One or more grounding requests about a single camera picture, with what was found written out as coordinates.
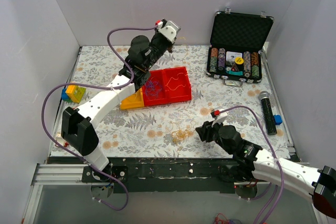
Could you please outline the red plastic bin tray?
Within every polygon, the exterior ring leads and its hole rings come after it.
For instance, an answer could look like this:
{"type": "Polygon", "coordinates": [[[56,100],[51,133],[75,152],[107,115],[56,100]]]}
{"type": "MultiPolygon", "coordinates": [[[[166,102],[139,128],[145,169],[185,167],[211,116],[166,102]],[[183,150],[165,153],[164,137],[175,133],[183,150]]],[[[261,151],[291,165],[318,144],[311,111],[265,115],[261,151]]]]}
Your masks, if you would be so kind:
{"type": "Polygon", "coordinates": [[[181,103],[192,99],[186,67],[151,71],[142,91],[145,106],[181,103]]]}

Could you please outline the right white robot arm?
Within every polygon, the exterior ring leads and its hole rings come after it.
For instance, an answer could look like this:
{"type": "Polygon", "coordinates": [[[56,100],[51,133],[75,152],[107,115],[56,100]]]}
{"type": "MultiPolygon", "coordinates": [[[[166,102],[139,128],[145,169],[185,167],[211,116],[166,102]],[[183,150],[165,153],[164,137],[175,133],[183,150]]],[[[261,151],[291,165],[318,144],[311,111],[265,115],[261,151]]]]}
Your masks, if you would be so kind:
{"type": "Polygon", "coordinates": [[[335,218],[335,169],[314,168],[275,158],[261,146],[241,137],[232,125],[206,121],[197,127],[201,141],[215,142],[238,163],[238,176],[248,181],[264,180],[313,203],[316,210],[335,218]]]}

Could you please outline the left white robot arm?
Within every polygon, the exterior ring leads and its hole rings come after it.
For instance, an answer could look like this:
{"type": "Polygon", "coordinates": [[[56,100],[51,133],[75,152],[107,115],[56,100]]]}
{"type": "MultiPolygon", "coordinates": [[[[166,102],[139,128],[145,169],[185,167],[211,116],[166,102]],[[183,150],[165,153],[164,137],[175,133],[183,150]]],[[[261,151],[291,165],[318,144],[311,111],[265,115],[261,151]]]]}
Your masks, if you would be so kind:
{"type": "Polygon", "coordinates": [[[123,68],[107,85],[86,103],[73,109],[66,108],[62,114],[61,137],[67,141],[84,160],[95,167],[93,175],[100,182],[111,178],[108,158],[99,146],[95,128],[103,118],[127,97],[135,94],[150,77],[150,68],[164,55],[171,52],[177,32],[156,29],[152,39],[139,35],[132,39],[123,68]]]}

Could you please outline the yellow plastic bin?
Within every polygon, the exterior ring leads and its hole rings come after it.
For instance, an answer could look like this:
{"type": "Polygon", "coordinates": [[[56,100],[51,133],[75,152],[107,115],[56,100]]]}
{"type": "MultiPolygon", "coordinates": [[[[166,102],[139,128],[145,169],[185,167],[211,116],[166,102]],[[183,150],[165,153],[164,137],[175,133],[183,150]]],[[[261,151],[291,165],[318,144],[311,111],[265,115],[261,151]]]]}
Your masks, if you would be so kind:
{"type": "Polygon", "coordinates": [[[125,98],[121,104],[121,110],[138,109],[144,107],[143,91],[140,88],[135,94],[125,98]]]}

